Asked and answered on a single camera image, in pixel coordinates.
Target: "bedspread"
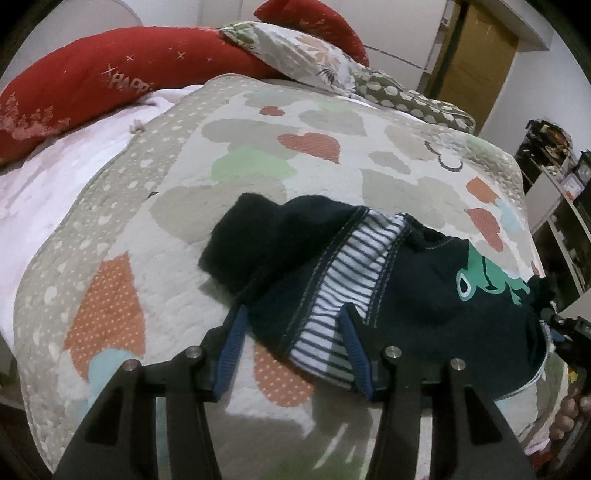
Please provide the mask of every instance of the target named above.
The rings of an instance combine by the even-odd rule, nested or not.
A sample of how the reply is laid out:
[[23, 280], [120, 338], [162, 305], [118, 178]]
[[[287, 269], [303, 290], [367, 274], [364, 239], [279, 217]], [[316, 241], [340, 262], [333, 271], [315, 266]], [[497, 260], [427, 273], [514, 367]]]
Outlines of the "bedspread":
[[[197, 260], [244, 192], [408, 212], [470, 239], [510, 276], [541, 270], [507, 153], [393, 111], [218, 77], [151, 121], [91, 180], [21, 282], [16, 355], [50, 468], [123, 360], [168, 360], [222, 322], [229, 299]], [[524, 446], [547, 437], [564, 382], [551, 355], [537, 382], [499, 402]], [[279, 364], [251, 336], [230, 391], [206, 410], [223, 477], [269, 480], [362, 477], [381, 413]], [[419, 478], [428, 455], [421, 450]]]

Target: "wooden door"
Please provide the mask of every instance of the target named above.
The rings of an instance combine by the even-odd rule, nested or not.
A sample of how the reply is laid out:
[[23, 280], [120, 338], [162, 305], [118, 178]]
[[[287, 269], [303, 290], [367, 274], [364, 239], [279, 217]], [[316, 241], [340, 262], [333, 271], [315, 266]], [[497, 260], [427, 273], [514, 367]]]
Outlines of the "wooden door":
[[476, 120], [476, 134], [491, 112], [513, 62], [519, 39], [486, 9], [471, 4], [437, 99]]

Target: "metal screw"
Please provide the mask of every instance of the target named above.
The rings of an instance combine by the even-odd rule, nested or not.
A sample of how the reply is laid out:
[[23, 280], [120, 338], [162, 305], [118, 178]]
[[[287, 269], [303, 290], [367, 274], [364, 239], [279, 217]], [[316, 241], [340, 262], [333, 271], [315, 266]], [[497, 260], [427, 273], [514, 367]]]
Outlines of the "metal screw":
[[397, 346], [387, 346], [384, 349], [384, 355], [388, 358], [399, 358], [402, 356], [402, 350]]
[[122, 366], [123, 370], [126, 372], [132, 372], [139, 367], [139, 362], [135, 358], [130, 358], [129, 360], [123, 362]]
[[461, 358], [452, 359], [452, 361], [450, 362], [450, 365], [452, 366], [452, 368], [454, 370], [457, 370], [459, 372], [461, 372], [462, 370], [464, 370], [466, 368], [466, 362], [464, 360], [462, 360]]
[[187, 358], [200, 358], [203, 355], [203, 349], [199, 345], [190, 346], [185, 350]]

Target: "finger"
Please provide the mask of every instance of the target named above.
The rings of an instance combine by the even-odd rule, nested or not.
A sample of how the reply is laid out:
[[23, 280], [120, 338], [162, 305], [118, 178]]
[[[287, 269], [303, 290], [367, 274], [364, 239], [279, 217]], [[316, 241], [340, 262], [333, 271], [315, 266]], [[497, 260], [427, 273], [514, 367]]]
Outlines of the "finger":
[[583, 397], [581, 398], [581, 411], [585, 415], [591, 415], [591, 397]]
[[569, 387], [569, 397], [576, 397], [577, 395], [579, 395], [580, 391], [581, 391], [581, 388], [579, 385], [577, 385], [576, 383], [572, 384]]
[[574, 428], [574, 420], [558, 412], [554, 418], [554, 426], [563, 432], [570, 432]]
[[573, 398], [565, 398], [560, 404], [560, 413], [571, 419], [577, 418], [579, 416], [579, 408], [576, 401]]
[[550, 427], [550, 440], [553, 442], [557, 442], [558, 440], [562, 440], [564, 438], [564, 432], [560, 430], [555, 425]]

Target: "polka dot pillow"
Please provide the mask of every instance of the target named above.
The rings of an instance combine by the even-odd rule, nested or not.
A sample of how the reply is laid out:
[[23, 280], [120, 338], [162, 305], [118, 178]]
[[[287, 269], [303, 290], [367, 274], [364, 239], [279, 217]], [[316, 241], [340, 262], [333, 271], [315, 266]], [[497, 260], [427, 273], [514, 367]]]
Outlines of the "polka dot pillow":
[[444, 125], [470, 134], [476, 129], [475, 120], [464, 110], [452, 103], [406, 90], [385, 73], [364, 67], [353, 75], [356, 93], [370, 102], [410, 113], [428, 124]]

